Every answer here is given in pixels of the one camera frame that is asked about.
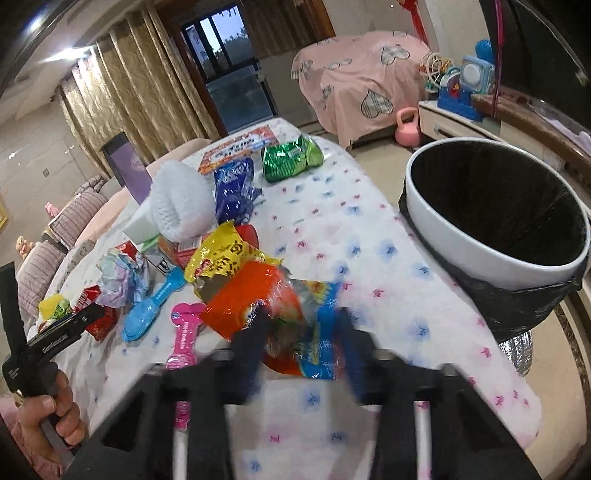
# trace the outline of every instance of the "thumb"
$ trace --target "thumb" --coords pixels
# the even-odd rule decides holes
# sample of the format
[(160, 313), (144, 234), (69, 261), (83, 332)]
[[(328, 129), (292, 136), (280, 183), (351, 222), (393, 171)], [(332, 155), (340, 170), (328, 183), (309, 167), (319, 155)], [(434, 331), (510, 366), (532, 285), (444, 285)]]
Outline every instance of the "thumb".
[(25, 444), (36, 454), (59, 463), (59, 455), (45, 437), (39, 423), (56, 410), (56, 401), (49, 395), (26, 398), (18, 409), (18, 422)]

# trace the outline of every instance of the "heart pattern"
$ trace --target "heart pattern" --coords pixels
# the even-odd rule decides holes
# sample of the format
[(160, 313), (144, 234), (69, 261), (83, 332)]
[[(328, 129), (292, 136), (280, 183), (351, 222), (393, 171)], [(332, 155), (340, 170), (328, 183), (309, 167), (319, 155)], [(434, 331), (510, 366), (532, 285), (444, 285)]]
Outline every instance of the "heart pattern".
[(322, 98), (319, 100), (319, 105), (322, 110), (326, 110), (326, 101), (335, 88), (332, 85), (327, 85), (322, 89)]
[(328, 45), (329, 43), (337, 43), (338, 41), (339, 41), (338, 38), (332, 37), (332, 38), (327, 38), (325, 40), (320, 40), (319, 42), (316, 42), (316, 45)]
[(353, 62), (353, 59), (344, 59), (341, 61), (334, 61), (332, 63), (329, 63), (326, 67), (324, 67), (327, 70), (336, 70), (339, 67), (342, 67), (343, 65), (351, 65), (351, 63)]
[(382, 64), (391, 65), (396, 59), (406, 60), (410, 57), (410, 52), (406, 48), (402, 48), (400, 44), (396, 44), (393, 47), (384, 47), (382, 49)]
[(361, 113), (367, 118), (376, 118), (378, 115), (390, 115), (394, 113), (394, 105), (384, 95), (369, 90), (361, 103)]
[(304, 78), (306, 80), (310, 79), (310, 67), (314, 64), (314, 61), (312, 60), (305, 60), (302, 62), (301, 64), (301, 69), (300, 71), (304, 74)]

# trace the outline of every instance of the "glass door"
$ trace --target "glass door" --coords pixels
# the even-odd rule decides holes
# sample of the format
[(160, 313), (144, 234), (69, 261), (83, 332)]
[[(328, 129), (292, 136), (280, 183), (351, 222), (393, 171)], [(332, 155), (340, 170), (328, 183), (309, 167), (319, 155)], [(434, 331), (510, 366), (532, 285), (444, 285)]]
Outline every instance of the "glass door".
[(276, 115), (236, 5), (185, 25), (183, 35), (228, 132)]

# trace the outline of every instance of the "floor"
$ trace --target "floor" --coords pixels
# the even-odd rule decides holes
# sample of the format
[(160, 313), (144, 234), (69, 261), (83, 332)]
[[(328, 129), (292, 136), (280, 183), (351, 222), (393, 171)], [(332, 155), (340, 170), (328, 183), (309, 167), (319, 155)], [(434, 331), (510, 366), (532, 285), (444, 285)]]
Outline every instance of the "floor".
[[(351, 154), (390, 203), (397, 205), (411, 153), (393, 140), (382, 140), (354, 148)], [(571, 317), (563, 321), (569, 323), (580, 342), (580, 326)], [(544, 417), (538, 438), (526, 453), (542, 478), (555, 480), (586, 440), (583, 388), (571, 345), (554, 312), (533, 329), (532, 337), (533, 363), (525, 378), (541, 398)]]

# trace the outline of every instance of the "picture frame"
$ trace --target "picture frame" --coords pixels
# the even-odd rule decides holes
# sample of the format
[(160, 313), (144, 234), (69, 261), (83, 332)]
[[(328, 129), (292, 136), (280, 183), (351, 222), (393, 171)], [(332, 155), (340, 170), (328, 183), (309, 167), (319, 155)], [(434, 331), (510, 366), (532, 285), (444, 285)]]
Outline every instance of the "picture frame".
[(0, 232), (2, 232), (2, 229), (4, 229), (7, 222), (8, 222), (8, 214), (7, 214), (6, 210), (4, 209), (2, 203), (0, 202)]

